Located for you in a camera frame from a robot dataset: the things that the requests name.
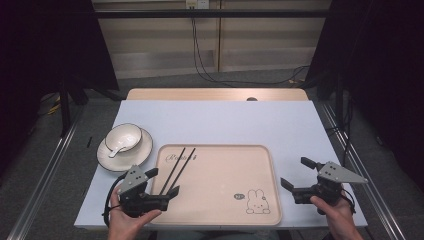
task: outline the chopsticks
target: chopsticks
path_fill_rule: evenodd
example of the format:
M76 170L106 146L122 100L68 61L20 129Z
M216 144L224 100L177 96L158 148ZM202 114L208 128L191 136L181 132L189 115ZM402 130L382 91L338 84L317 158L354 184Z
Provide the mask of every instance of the chopsticks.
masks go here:
M184 151L186 148L183 149L183 151L181 152L180 156L178 157L177 162L175 163L174 167L171 170L171 173L169 174L168 178L166 179L165 184L163 185L162 190L160 191L159 195L162 195L162 193L165 191L166 186L169 183L169 180L171 179L172 175L174 174L175 169L177 168L178 163L180 162ZM187 166L187 163L190 161L191 156L193 156L194 151L196 151L196 148L193 149L193 151L191 151L190 155L187 158L187 161L184 163L183 167L181 168L180 172L178 173L177 177L174 179L174 182L171 184L171 187L169 187L169 190L167 193L169 193L169 191L174 187L175 183L177 182L178 178L181 176L181 173L183 172L183 170L185 169L185 167Z

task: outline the bunny cartoon print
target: bunny cartoon print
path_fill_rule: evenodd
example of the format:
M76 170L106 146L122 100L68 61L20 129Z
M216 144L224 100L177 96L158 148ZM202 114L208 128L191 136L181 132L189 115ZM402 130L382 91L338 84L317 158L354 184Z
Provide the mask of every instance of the bunny cartoon print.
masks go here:
M269 214L271 212L261 189L249 190L246 212L248 214Z

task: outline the wooden table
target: wooden table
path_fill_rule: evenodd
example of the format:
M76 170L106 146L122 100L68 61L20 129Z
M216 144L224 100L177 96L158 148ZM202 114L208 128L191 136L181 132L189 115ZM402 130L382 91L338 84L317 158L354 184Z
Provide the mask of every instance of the wooden table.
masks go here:
M291 88L135 88L127 100L307 101L303 89Z

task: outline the black cable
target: black cable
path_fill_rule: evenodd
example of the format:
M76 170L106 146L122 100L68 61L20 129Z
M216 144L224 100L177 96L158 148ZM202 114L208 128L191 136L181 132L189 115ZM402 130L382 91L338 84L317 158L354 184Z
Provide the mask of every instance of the black cable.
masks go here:
M339 127L330 127L330 128L326 128L325 131L327 132L328 137L331 137L336 132L339 132L340 128Z
M191 19L191 25L192 25L192 32L193 32L193 58L194 58L194 66L196 68L197 74L199 74L199 76L201 78L203 78L204 80L208 81L208 82L214 82L214 83L220 83L223 84L227 87L234 87L231 86L230 84L224 83L224 82L220 82L220 81L216 81L215 79L213 79L213 77L211 77L208 72L206 71L204 65L203 65L203 61L202 61L202 57L200 56L200 49L199 49L199 43L197 41L197 27L196 27L196 20L194 18ZM197 60L196 60L196 52L197 55L199 56L199 61L200 61L200 65L202 66L203 72L209 77L205 78L199 71L199 68L197 67Z
M292 80L292 79L295 79L295 78L296 78L296 76L297 76L299 73L301 73L304 69L309 68L309 65L305 65L305 66L297 67L297 68L293 69L293 73L292 73L292 75L291 75L289 78L284 79L284 80L282 80L282 81L278 81L278 82L271 82L271 83L267 83L267 82L248 82L248 81L232 81L232 80L227 80L227 81L217 81L217 80L215 80L212 76L210 76L210 75L208 74L208 72L206 71L206 69L205 69L205 67L204 67L204 65L203 65L202 57L200 56L199 43L198 43L198 41L197 41L197 26L196 26L196 20L195 20L195 18L192 18L192 19L191 19L191 24L192 24L192 33L193 33L193 55L194 55L194 66L195 66L196 71L197 71L197 73L199 74L199 76L200 76L202 79L204 79L204 80L206 80L206 81L208 81L208 82L219 83L219 84L223 84L223 85L225 85L225 86L227 86L227 87L232 87L232 88L234 88L235 86L232 86L232 85L230 85L230 84L228 84L228 83L248 83L248 84L257 84L257 85L276 85L276 84L285 83L285 82L288 82L288 81L290 81L290 80ZM196 53L197 53L197 56L199 57L199 62L200 62L200 65L201 65L201 67L202 67L202 69L203 69L203 72L206 74L206 76L207 76L208 78L204 77L204 76L200 73L200 71L199 71L199 68L198 68L198 66L197 66L197 61L196 61L196 58L197 58L197 57L196 57Z
M109 227L109 212L110 212L112 209L114 209L114 208L116 208L116 207L119 207L119 206L120 206L120 205L117 205L117 206L109 207L110 197L112 196L112 192L113 192L113 189L115 189L115 186L116 186L116 185L117 185L117 184L118 184L121 180L125 179L125 176L127 176L127 173L128 173L128 172L126 172L126 173L122 174L121 176L119 176L119 177L115 180L115 182L113 182L112 186L110 187L109 193L107 194L107 197L106 197L106 203L105 203L105 208L104 208L104 212L103 212L103 214L102 214L102 216L103 216L103 221L105 222L105 224L106 224L106 226L107 226L107 227Z
M345 193L347 193L351 199L347 198L343 194L340 194L340 197L343 198L344 200L346 200L349 203L349 205L350 205L350 211L352 212L352 214L356 213L356 210L355 210L355 199L353 198L352 194L350 194L349 191L347 191L346 189L343 189L343 191Z
M343 152L343 158L342 158L342 167L345 167L346 164L346 157L347 157L347 153L349 151L349 147L350 147L350 143L351 143L351 139L350 139L350 132L351 132L351 122L353 119L353 103L352 103L352 97L349 93L349 100L347 102L347 111L346 111L346 115L344 118L344 125L346 126L346 144L345 144L345 149Z
M305 65L305 66L300 66L295 68L293 71L297 70L297 69L301 69L299 72L293 74L292 76L282 80L282 81L277 81L277 82L246 82L246 81L219 81L219 82L225 82L225 83L250 83L250 84L258 84L258 85L277 85L277 84L281 84L281 83L285 83L288 82L290 80L293 79L293 77L296 77L299 73L301 73L303 71L303 69L308 68L309 65Z

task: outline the black curtain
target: black curtain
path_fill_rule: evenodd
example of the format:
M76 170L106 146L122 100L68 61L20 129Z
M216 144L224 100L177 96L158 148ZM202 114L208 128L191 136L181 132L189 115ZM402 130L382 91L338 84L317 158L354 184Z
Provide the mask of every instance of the black curtain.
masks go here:
M354 6L363 10L354 22L326 19L307 81L318 79L320 95L328 97L341 77L399 166L424 190L424 2L334 0L331 9ZM317 78L323 72L335 74Z
M41 97L62 80L77 91L118 90L98 20L68 14L78 11L94 12L91 1L0 2L1 172L36 121Z

